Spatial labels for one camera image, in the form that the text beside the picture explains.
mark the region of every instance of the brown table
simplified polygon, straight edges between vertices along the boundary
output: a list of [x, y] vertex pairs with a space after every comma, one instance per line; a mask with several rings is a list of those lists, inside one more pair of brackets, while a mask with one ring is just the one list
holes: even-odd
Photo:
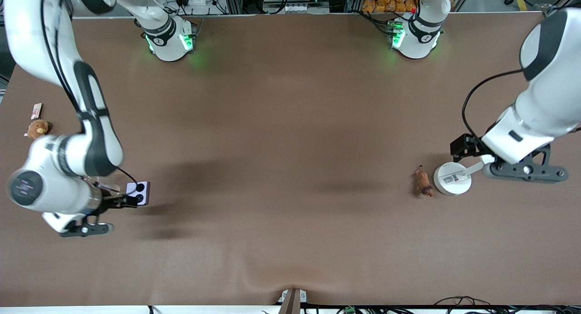
[[[195, 55], [163, 63], [131, 20], [78, 20], [147, 208], [110, 211], [108, 236], [62, 239], [0, 206], [0, 305], [581, 303], [579, 136], [554, 143], [556, 185], [475, 175], [467, 194], [415, 196], [450, 161], [467, 92], [518, 68], [539, 14], [453, 14], [426, 59], [388, 50], [355, 15], [208, 19]], [[483, 86], [483, 132], [527, 86]], [[15, 70], [0, 105], [0, 185], [19, 168], [33, 104], [54, 134], [78, 123], [63, 91]]]

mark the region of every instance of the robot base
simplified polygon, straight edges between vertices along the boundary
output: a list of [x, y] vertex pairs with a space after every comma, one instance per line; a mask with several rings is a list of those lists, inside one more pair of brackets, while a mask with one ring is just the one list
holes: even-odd
[[472, 185], [470, 175], [460, 175], [466, 167], [460, 163], [448, 162], [434, 172], [434, 184], [440, 192], [447, 196], [458, 196], [467, 192]]
[[146, 37], [152, 54], [166, 62], [177, 61], [186, 54], [193, 53], [196, 42], [197, 26], [195, 24], [178, 16], [172, 16], [172, 19], [176, 22], [176, 32], [168, 39], [166, 45], [157, 44], [162, 43], [161, 39], [157, 41], [156, 38], [150, 40]]
[[402, 27], [397, 32], [399, 36], [388, 37], [388, 39], [390, 39], [392, 48], [398, 50], [401, 55], [410, 59], [421, 59], [425, 58], [436, 47], [440, 33], [433, 37], [433, 39], [430, 35], [427, 35], [431, 40], [427, 43], [420, 43], [418, 38], [410, 32], [409, 22], [407, 20], [397, 18], [394, 21], [395, 23], [400, 23]]

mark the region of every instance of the white disc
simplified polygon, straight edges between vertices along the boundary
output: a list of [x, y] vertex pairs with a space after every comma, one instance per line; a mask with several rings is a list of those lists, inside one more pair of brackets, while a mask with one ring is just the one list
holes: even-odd
[[434, 184], [436, 188], [442, 194], [448, 196], [457, 196], [467, 192], [472, 185], [472, 177], [454, 175], [454, 173], [465, 169], [465, 166], [454, 162], [445, 163], [437, 168], [436, 172], [434, 172]]

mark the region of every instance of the teddy bear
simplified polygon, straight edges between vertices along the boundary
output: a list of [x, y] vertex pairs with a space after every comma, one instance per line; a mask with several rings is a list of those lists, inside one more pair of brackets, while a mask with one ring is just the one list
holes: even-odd
[[42, 119], [38, 119], [33, 121], [30, 125], [29, 125], [29, 130], [26, 133], [27, 136], [29, 136], [30, 138], [32, 138], [33, 140], [44, 136], [44, 134], [46, 134], [49, 130], [50, 126], [48, 124], [48, 122], [46, 122], [45, 120]]

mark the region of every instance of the white robotic arm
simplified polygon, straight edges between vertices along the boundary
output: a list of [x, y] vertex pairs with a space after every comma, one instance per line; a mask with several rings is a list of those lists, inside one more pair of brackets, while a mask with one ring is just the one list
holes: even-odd
[[395, 30], [392, 47], [410, 59], [427, 56], [436, 47], [451, 7], [450, 0], [419, 0], [415, 13], [396, 18], [395, 22], [401, 25]]
[[9, 196], [22, 207], [44, 212], [47, 223], [65, 236], [110, 232], [111, 225], [88, 225], [86, 217], [123, 204], [106, 201], [102, 190], [80, 177], [110, 175], [122, 164], [123, 150], [96, 74], [75, 46], [71, 18], [76, 8], [95, 13], [111, 10], [115, 0], [5, 3], [6, 35], [16, 63], [62, 86], [81, 123], [77, 134], [43, 136], [33, 142], [25, 164], [10, 176]]
[[[434, 174], [437, 188], [447, 195], [466, 192], [470, 175], [483, 169], [491, 178], [524, 182], [561, 182], [563, 167], [548, 164], [550, 143], [581, 122], [581, 10], [560, 10], [538, 24], [519, 53], [529, 82], [481, 138], [464, 134], [450, 144], [454, 162]], [[542, 155], [542, 163], [532, 157]], [[478, 156], [480, 163], [465, 168], [463, 157]]]

